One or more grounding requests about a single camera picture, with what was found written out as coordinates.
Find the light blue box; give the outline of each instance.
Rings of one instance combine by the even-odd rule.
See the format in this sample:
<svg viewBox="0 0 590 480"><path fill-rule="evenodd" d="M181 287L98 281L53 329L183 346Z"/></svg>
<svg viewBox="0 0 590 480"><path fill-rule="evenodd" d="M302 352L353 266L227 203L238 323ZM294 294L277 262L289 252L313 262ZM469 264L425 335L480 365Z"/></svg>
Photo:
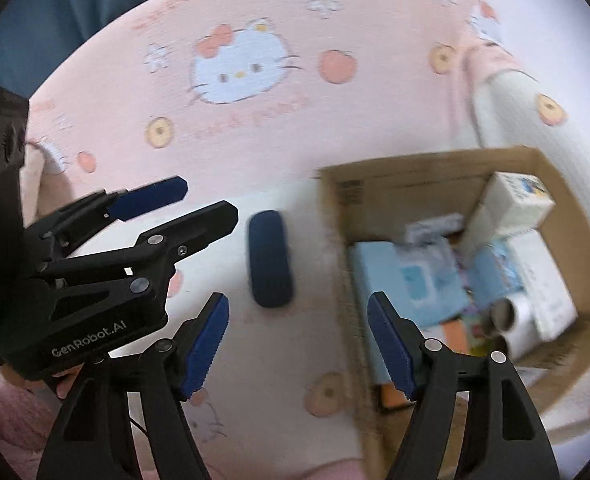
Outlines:
<svg viewBox="0 0 590 480"><path fill-rule="evenodd" d="M373 379L376 384L386 384L390 375L368 325L371 294L386 293L396 312L419 328L435 326L457 316L469 306L470 299L445 238L416 248L399 248L391 242L358 242L349 250L349 258L366 328Z"/></svg>
<svg viewBox="0 0 590 480"><path fill-rule="evenodd" d="M468 275L473 299L480 310L524 288L502 240L495 240L475 253Z"/></svg>

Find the pink cloth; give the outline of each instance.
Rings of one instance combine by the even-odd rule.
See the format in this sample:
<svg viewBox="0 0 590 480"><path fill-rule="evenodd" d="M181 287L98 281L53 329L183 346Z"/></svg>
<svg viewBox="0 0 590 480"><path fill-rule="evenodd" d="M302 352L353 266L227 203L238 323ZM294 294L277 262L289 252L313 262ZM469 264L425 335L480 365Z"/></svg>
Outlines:
<svg viewBox="0 0 590 480"><path fill-rule="evenodd" d="M22 478L34 480L55 415L27 390L0 384L0 452ZM213 480L225 480L208 468ZM155 471L143 471L144 480L158 480ZM303 480L366 480L360 460L325 466Z"/></svg>
<svg viewBox="0 0 590 480"><path fill-rule="evenodd" d="M486 0L150 0L32 96L39 211L172 174L198 205L470 146L472 91L520 70L501 44Z"/></svg>

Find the cardboard tube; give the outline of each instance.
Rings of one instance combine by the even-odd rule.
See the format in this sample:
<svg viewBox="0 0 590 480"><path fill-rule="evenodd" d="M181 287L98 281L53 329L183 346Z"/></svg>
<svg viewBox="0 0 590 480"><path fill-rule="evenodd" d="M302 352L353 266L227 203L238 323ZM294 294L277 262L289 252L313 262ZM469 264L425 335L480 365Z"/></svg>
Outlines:
<svg viewBox="0 0 590 480"><path fill-rule="evenodd" d="M491 320L499 332L493 346L518 361L542 342L535 325L533 307L523 292L509 294L491 306Z"/></svg>

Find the open cardboard box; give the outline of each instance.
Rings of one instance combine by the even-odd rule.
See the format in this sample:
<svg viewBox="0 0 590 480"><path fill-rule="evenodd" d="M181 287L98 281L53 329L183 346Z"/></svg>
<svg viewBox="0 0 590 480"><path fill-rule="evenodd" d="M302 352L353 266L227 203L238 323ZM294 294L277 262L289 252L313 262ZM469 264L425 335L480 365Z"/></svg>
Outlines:
<svg viewBox="0 0 590 480"><path fill-rule="evenodd" d="M542 153L519 146L398 156L334 166L319 173L329 254L337 269L339 316L352 366L351 392L371 478L385 477L408 426L410 409L377 414L346 250L357 241L401 242L409 222L453 212L470 218L495 171L534 174L555 200L540 232L579 313L576 323L560 338L541 345L518 363L549 370L529 388L543 413L590 366L590 225L564 179ZM459 402L443 472L456 465L465 410L466 404Z"/></svg>

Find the hello kitty face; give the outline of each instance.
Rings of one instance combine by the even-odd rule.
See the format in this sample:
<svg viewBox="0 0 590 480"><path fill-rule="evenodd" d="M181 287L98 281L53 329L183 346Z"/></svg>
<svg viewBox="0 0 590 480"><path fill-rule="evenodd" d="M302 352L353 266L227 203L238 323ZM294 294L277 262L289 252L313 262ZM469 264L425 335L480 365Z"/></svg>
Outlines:
<svg viewBox="0 0 590 480"><path fill-rule="evenodd" d="M192 88L207 103L228 104L266 92L293 66L283 39L267 18L241 30L218 25L197 44Z"/></svg>
<svg viewBox="0 0 590 480"><path fill-rule="evenodd" d="M201 442L211 442L218 435L224 434L224 425L213 405L208 402L209 394L205 389L196 391L188 402L182 404L184 416L191 428L193 438Z"/></svg>
<svg viewBox="0 0 590 480"><path fill-rule="evenodd" d="M495 11L486 2L480 2L473 7L470 15L470 25L481 40L491 41L502 46L502 36Z"/></svg>

